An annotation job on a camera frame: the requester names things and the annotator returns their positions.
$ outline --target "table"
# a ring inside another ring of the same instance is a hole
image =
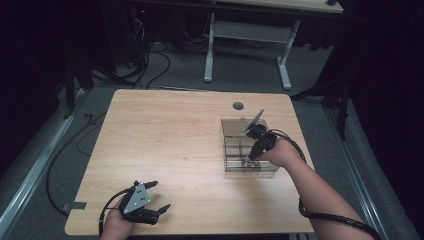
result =
[[[326,13],[342,13],[343,8],[336,3],[329,6],[322,0],[214,0],[217,2],[246,4],[257,7],[287,8],[300,11],[316,11]],[[281,57],[277,57],[277,66],[280,71],[281,82],[285,90],[291,89],[290,79],[287,73],[286,61],[293,45],[296,33],[299,28],[300,20],[293,21],[290,27],[267,26],[258,24],[247,24],[240,22],[228,22],[225,20],[215,21],[215,13],[211,13],[209,26],[209,46],[206,55],[205,82],[211,82],[213,76],[214,62],[214,39],[215,37],[235,38],[242,40],[263,41],[273,43],[283,43]]]
[[[235,110],[241,102],[243,110]],[[105,203],[135,180],[168,212],[134,235],[312,232],[297,210],[298,194],[284,169],[225,172],[221,119],[253,118],[260,108],[270,128],[285,131],[313,167],[291,100],[283,94],[118,90],[82,179],[65,231],[97,235]]]

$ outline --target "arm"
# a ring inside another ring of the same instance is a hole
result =
[[[275,147],[262,154],[260,159],[287,170],[307,211],[363,222],[349,203],[302,160],[288,141],[277,141]],[[346,224],[318,219],[310,219],[310,222],[319,239],[373,239],[368,233]]]
[[[120,202],[109,210],[100,240],[125,240],[130,236],[135,224],[124,219],[118,210]]]

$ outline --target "person's right hand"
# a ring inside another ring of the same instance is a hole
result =
[[[293,161],[303,161],[296,148],[287,140],[277,138],[274,148],[259,156],[261,161],[269,161],[278,167],[285,168]]]

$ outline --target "person's left hand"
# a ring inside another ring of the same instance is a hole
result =
[[[106,217],[103,234],[100,236],[101,240],[124,240],[131,235],[135,223],[125,220],[121,212],[118,210],[121,200],[116,203],[113,209],[109,210],[109,213]]]

